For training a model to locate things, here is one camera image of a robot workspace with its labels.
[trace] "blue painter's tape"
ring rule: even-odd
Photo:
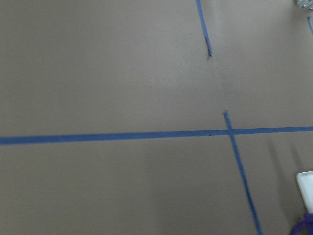
[[[306,132],[306,131],[313,131],[313,126],[234,129],[233,133],[234,133],[234,135],[247,135],[247,134]]]
[[[260,221],[259,221],[259,218],[258,218],[258,214],[257,214],[256,208],[254,206],[254,203],[253,203],[253,200],[252,200],[252,196],[251,196],[251,193],[250,193],[250,190],[249,190],[249,186],[248,186],[248,182],[247,182],[244,166],[242,164],[240,153],[239,153],[238,146],[237,146],[237,143],[236,143],[234,130],[232,129],[230,117],[229,117],[229,114],[228,114],[227,111],[224,113],[224,116],[225,116],[225,119],[226,119],[226,123],[227,123],[227,127],[228,127],[228,133],[229,133],[229,137],[230,137],[230,140],[231,140],[231,144],[232,144],[232,147],[233,147],[233,150],[234,150],[234,154],[235,154],[235,157],[236,157],[237,166],[238,166],[238,169],[240,171],[240,176],[241,176],[241,179],[242,179],[243,184],[244,184],[246,196],[247,196],[248,203],[249,203],[249,206],[250,206],[250,210],[251,210],[251,213],[252,213],[252,217],[253,217],[253,220],[254,220],[254,225],[255,225],[255,228],[256,228],[256,230],[258,232],[258,235],[263,235],[261,224],[260,224]]]
[[[20,136],[20,137],[16,136],[16,137],[0,137],[0,145],[65,143],[65,142],[82,142],[82,141],[114,141],[114,140],[178,138],[178,137],[195,137],[195,136],[225,136],[225,135],[228,135],[227,130],[135,132],[135,133]]]
[[[283,133],[283,132],[306,132],[306,131],[313,131],[313,127],[304,126],[304,127],[233,129],[233,134],[248,135],[248,134]],[[13,137],[0,137],[0,145],[65,143],[65,142],[84,142],[84,141],[117,141],[132,139],[179,138],[179,137],[226,136],[226,135],[228,135],[228,130],[135,132],[135,133],[109,133],[109,134],[54,135],[54,136],[13,136]]]
[[[310,17],[308,17],[308,24],[309,24],[309,28],[311,30],[311,33],[313,34],[313,28],[312,28],[311,18]]]
[[[213,50],[212,50],[212,46],[211,46],[211,42],[210,42],[209,33],[207,32],[206,23],[205,23],[205,19],[204,19],[204,15],[203,15],[203,11],[202,11],[200,0],[196,0],[196,3],[197,3],[199,18],[200,18],[200,21],[201,21],[203,33],[204,33],[204,36],[205,36],[205,42],[206,42],[206,45],[207,45],[208,53],[209,53],[209,56],[212,57],[213,56]]]

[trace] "purple object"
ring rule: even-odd
[[[304,214],[304,220],[299,222],[291,232],[291,235],[297,235],[302,228],[306,226],[308,235],[313,235],[313,214]]]

